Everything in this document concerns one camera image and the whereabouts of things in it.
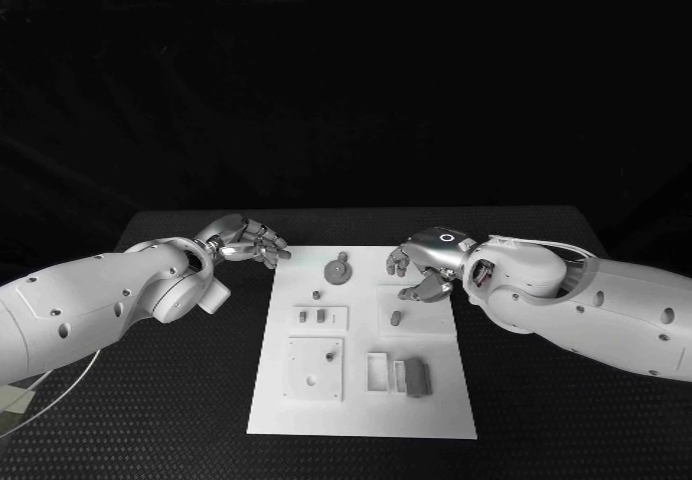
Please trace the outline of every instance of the screw hole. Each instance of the screw hole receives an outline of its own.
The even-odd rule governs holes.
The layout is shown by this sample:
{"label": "screw hole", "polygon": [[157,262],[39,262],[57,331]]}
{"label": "screw hole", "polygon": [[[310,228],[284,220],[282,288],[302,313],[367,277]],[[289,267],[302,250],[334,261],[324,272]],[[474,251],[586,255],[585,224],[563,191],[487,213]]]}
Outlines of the screw hole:
{"label": "screw hole", "polygon": [[60,324],[60,326],[57,327],[57,335],[60,336],[60,338],[67,338],[69,330],[69,323]]}
{"label": "screw hole", "polygon": [[594,307],[599,307],[605,301],[605,294],[598,290],[594,295]]}
{"label": "screw hole", "polygon": [[674,310],[669,307],[663,310],[663,313],[660,314],[660,323],[669,324],[673,323],[674,320]]}

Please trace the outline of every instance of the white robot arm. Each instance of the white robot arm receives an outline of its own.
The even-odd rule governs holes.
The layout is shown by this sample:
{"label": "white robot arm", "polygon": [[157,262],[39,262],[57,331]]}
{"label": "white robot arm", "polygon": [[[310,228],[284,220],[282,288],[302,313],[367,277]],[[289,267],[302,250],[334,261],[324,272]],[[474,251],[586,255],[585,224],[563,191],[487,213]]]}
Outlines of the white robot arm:
{"label": "white robot arm", "polygon": [[132,324],[207,313],[230,291],[213,277],[223,261],[288,259],[275,232],[240,215],[216,220],[194,239],[164,238],[125,253],[56,265],[0,287],[0,386],[53,370],[115,343]]}
{"label": "white robot arm", "polygon": [[692,381],[692,279],[553,242],[491,236],[480,244],[447,228],[416,233],[396,248],[389,274],[403,276],[410,262],[425,280],[402,299],[441,300],[458,278],[470,303],[503,329],[536,333],[628,372]]}

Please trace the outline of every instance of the dark backdrop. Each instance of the dark backdrop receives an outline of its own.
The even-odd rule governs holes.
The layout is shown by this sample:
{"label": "dark backdrop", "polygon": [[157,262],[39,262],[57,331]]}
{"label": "dark backdrop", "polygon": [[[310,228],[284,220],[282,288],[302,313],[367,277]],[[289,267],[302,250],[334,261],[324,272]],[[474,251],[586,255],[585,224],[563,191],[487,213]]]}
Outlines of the dark backdrop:
{"label": "dark backdrop", "polygon": [[673,28],[175,3],[0,0],[0,280],[145,209],[500,204],[692,274]]}

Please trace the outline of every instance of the textured black tabletop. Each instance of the textured black tabletop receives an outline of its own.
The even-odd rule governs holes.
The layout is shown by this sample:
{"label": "textured black tabletop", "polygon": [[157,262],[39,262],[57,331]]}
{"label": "textured black tabletop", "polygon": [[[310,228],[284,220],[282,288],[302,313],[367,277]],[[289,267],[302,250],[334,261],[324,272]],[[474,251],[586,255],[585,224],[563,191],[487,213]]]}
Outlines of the textured black tabletop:
{"label": "textured black tabletop", "polygon": [[[188,237],[227,213],[141,213],[116,250]],[[295,245],[398,245],[441,225],[477,240],[540,238],[605,255],[571,207],[243,213]],[[690,385],[506,332],[461,289],[451,305],[478,440],[246,435],[272,277],[256,262],[226,263],[217,278],[232,297],[213,316],[196,308],[168,325],[148,319],[131,328],[62,403],[14,435],[1,479],[692,478]],[[28,414],[86,361],[49,377]]]}

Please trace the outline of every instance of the white cable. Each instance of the white cable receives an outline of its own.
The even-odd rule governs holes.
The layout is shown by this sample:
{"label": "white cable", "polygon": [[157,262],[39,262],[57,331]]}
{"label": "white cable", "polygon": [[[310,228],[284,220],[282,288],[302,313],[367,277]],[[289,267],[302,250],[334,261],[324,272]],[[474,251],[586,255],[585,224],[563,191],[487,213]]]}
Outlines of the white cable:
{"label": "white cable", "polygon": [[90,366],[93,365],[93,362],[96,361],[98,354],[101,353],[101,350],[96,350],[96,353],[93,354],[93,358],[90,359],[89,364],[86,365],[86,368],[83,369],[82,374],[79,375],[77,379],[75,380],[75,383],[69,386],[69,388],[62,392],[62,395],[53,400],[50,405],[24,422],[21,422],[11,430],[4,432],[0,435],[0,439],[2,439],[10,433],[14,433],[20,428],[26,427],[53,407],[54,404],[64,398],[64,395],[72,391],[72,389],[76,387],[76,384],[80,382],[83,376],[86,375],[86,372],[89,371]]}
{"label": "white cable", "polygon": [[40,385],[40,382],[46,379],[46,377],[53,373],[52,370],[49,370],[40,378],[31,383],[28,388],[21,392],[21,395],[2,407],[0,408],[0,413],[5,412],[7,409],[24,398],[26,395],[28,395],[28,392],[33,391],[33,389]]}
{"label": "white cable", "polygon": [[575,247],[573,245],[568,245],[566,243],[547,242],[545,240],[526,240],[523,238],[503,237],[501,235],[490,235],[490,239],[493,239],[493,238],[496,238],[497,240],[506,240],[506,241],[514,241],[514,242],[523,242],[523,243],[534,243],[536,245],[546,245],[549,247],[563,248],[565,250],[571,250],[572,252],[578,253],[585,258],[595,257],[595,255],[588,250],[583,250],[582,248]]}

